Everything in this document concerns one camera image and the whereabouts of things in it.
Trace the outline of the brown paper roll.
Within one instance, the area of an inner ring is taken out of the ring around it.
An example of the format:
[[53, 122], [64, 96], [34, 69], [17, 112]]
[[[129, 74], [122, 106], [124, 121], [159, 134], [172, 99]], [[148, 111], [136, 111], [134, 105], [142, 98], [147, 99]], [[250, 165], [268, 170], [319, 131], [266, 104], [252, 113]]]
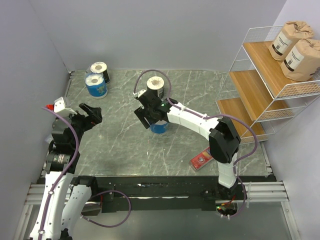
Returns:
[[306, 82], [320, 68], [320, 41], [299, 40], [280, 64], [283, 75], [297, 82]]
[[287, 21], [268, 50], [274, 60], [282, 62], [301, 39], [311, 39], [314, 31], [305, 21]]

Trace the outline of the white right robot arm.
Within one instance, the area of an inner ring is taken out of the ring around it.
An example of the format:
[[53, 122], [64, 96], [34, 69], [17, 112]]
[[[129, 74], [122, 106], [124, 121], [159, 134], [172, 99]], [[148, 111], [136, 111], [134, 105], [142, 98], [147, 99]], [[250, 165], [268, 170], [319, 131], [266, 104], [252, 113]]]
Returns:
[[236, 194], [234, 162], [241, 138], [229, 117], [209, 119], [172, 98], [162, 100], [149, 89], [140, 90], [133, 97], [141, 104], [134, 113], [146, 129], [165, 121], [183, 126], [208, 140], [210, 155], [218, 162], [219, 195], [228, 200]]

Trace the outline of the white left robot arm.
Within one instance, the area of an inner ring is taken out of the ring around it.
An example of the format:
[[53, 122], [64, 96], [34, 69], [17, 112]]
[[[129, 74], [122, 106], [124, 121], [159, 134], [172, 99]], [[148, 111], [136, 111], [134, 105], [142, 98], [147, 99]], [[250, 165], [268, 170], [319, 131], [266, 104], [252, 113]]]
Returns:
[[30, 240], [70, 240], [72, 230], [87, 201], [99, 195], [96, 177], [75, 170], [80, 158], [79, 146], [84, 133], [103, 120], [100, 107], [81, 103], [80, 114], [63, 103], [44, 107], [55, 116], [52, 141], [45, 159], [45, 184], [39, 213], [29, 235]]

